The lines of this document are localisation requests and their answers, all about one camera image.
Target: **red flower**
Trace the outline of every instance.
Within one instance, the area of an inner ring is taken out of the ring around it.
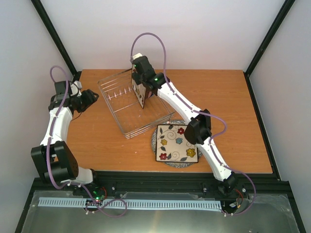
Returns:
[[[165,154],[161,154],[159,157],[160,157],[161,160],[166,160],[167,159],[166,153]]]
[[[179,133],[179,134],[184,134],[184,129],[183,128],[179,128],[179,130],[177,131],[177,133]]]

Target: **yellow flower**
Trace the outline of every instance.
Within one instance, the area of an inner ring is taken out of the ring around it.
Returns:
[[[167,144],[167,141],[166,141],[165,139],[162,139],[162,140],[161,140],[161,144],[162,144],[162,145],[166,145],[166,144]]]
[[[189,148],[188,150],[186,150],[186,152],[187,152],[187,156],[190,156],[191,158],[195,156],[194,149]]]

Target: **round plate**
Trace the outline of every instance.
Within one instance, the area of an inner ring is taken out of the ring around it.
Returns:
[[[168,125],[168,124],[185,125],[185,121],[184,120],[171,120],[171,121],[167,121],[163,123],[163,125]],[[156,155],[156,129],[151,136],[151,148],[154,154]],[[202,152],[198,149],[198,160],[201,157],[201,155],[202,155]],[[177,162],[164,162],[164,163],[167,164],[168,166],[172,166],[175,168],[183,168],[183,167],[188,167],[192,164],[195,164],[195,163],[177,163]]]

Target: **clear plastic container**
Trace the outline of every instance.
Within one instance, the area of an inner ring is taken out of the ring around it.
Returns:
[[[171,119],[174,109],[153,95],[144,109],[131,86],[132,69],[98,81],[99,89],[121,132],[126,138],[134,137]]]

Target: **blue flower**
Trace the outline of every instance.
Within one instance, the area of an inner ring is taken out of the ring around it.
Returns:
[[[182,138],[179,137],[179,138],[176,139],[176,143],[177,143],[177,144],[182,144],[182,142],[183,142],[183,139],[182,139]]]

